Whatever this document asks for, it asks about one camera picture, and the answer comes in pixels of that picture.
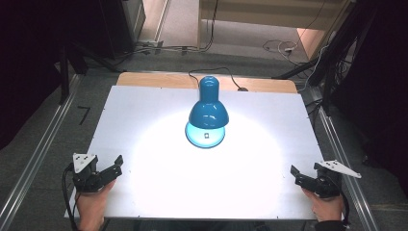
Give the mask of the black metal stand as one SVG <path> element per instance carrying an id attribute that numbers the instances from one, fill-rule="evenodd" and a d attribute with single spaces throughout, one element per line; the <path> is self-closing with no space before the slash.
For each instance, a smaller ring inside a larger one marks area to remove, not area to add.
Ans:
<path id="1" fill-rule="evenodd" d="M 60 50 L 60 72 L 62 76 L 60 104 L 62 105 L 69 96 L 68 59 L 65 46 Z"/>

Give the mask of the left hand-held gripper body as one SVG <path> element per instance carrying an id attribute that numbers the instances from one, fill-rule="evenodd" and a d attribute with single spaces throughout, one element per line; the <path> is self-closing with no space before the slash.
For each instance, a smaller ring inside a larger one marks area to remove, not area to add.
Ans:
<path id="1" fill-rule="evenodd" d="M 96 170 L 98 158 L 95 154 L 73 154 L 73 183 L 78 193 L 96 193 L 111 180 L 105 173 Z"/>

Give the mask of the black metal stand frame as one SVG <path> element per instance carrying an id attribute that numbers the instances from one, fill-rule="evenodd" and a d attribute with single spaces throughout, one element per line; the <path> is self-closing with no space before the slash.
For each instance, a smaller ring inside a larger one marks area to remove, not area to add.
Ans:
<path id="1" fill-rule="evenodd" d="M 337 64 L 345 57 L 345 53 L 363 32 L 368 29 L 372 22 L 379 0 L 356 0 L 349 15 L 345 18 L 337 34 L 328 45 L 319 50 L 319 56 L 306 64 L 275 77 L 275 80 L 288 80 L 294 75 L 313 68 L 313 73 L 305 81 L 307 87 L 317 87 L 321 81 L 324 82 L 322 101 L 320 106 L 330 115 L 330 95 L 335 83 Z"/>

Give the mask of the blue desk lamp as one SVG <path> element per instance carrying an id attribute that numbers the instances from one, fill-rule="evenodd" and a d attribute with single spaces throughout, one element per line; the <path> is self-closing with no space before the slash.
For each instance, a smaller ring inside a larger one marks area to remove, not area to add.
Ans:
<path id="1" fill-rule="evenodd" d="M 199 100 L 193 105 L 185 127 L 188 141 L 200 148 L 219 145 L 229 122 L 226 108 L 218 99 L 219 81 L 205 76 L 199 81 Z"/>

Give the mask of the grey power strip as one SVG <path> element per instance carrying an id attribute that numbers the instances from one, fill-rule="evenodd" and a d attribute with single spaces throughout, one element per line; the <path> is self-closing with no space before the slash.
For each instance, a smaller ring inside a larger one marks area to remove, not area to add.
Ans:
<path id="1" fill-rule="evenodd" d="M 163 49 L 163 41 L 139 41 L 136 44 L 135 52 L 145 55 L 160 54 Z"/>

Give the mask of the aluminium floor rail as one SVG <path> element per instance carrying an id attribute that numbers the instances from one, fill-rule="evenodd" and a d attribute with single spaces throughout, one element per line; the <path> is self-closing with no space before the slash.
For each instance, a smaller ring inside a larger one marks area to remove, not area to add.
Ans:
<path id="1" fill-rule="evenodd" d="M 319 108 L 318 115 L 319 121 L 324 128 L 325 136 L 330 142 L 335 160 L 339 161 L 347 168 L 352 168 L 334 126 L 332 117 L 329 116 L 322 107 Z M 364 195 L 363 189 L 360 186 L 359 178 L 347 175 L 344 177 L 344 183 L 349 194 L 349 207 L 355 209 L 363 230 L 380 231 L 376 219 L 370 209 L 370 205 Z"/>
<path id="2" fill-rule="evenodd" d="M 84 78 L 84 75 L 74 74 L 70 83 L 70 93 L 66 100 L 58 106 L 57 110 L 48 123 L 45 132 L 39 140 L 36 149 L 34 150 L 28 164 L 18 178 L 16 184 L 9 193 L 5 205 L 0 212 L 0 231 L 7 231 L 13 222 L 16 212 L 18 211 L 24 197 L 26 196 L 35 176 L 47 155 L 48 149 L 55 139 L 61 124 L 72 104 L 72 101 L 77 93 L 77 90 Z"/>

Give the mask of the light wooden furniture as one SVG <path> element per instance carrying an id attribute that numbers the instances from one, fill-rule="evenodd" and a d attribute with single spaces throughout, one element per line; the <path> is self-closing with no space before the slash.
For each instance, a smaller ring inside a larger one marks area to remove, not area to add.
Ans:
<path id="1" fill-rule="evenodd" d="M 216 19 L 296 28 L 309 60 L 338 31 L 354 0 L 199 0 L 198 22 Z"/>

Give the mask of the dark cabinet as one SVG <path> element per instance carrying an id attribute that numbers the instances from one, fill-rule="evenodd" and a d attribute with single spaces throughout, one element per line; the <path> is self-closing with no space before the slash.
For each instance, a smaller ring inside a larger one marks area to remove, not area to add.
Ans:
<path id="1" fill-rule="evenodd" d="M 142 0 L 99 0 L 108 36 L 107 56 L 133 52 L 146 19 Z"/>

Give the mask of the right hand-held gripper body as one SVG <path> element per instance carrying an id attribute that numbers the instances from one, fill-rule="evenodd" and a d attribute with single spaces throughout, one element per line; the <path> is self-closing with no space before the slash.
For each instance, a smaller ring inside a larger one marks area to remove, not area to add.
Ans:
<path id="1" fill-rule="evenodd" d="M 344 175 L 360 179 L 362 175 L 353 169 L 346 167 L 337 160 L 320 161 L 315 163 L 318 186 L 315 193 L 320 198 L 330 198 L 340 195 L 342 179 Z"/>

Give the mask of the person's left hand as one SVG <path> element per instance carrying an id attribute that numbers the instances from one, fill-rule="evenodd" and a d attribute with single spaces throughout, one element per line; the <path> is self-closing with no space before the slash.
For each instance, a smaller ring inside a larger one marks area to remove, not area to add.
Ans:
<path id="1" fill-rule="evenodd" d="M 100 228 L 104 223 L 104 214 L 108 195 L 114 187 L 115 181 L 109 183 L 99 192 L 76 194 L 77 209 L 80 215 L 80 227 Z"/>

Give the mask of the person's right hand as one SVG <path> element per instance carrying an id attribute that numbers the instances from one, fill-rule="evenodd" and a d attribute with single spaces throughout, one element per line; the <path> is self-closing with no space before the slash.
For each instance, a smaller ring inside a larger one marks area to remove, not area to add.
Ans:
<path id="1" fill-rule="evenodd" d="M 314 192 L 310 192 L 306 189 L 302 191 L 311 200 L 311 210 L 316 215 L 318 222 L 342 220 L 344 203 L 341 196 L 322 199 Z"/>

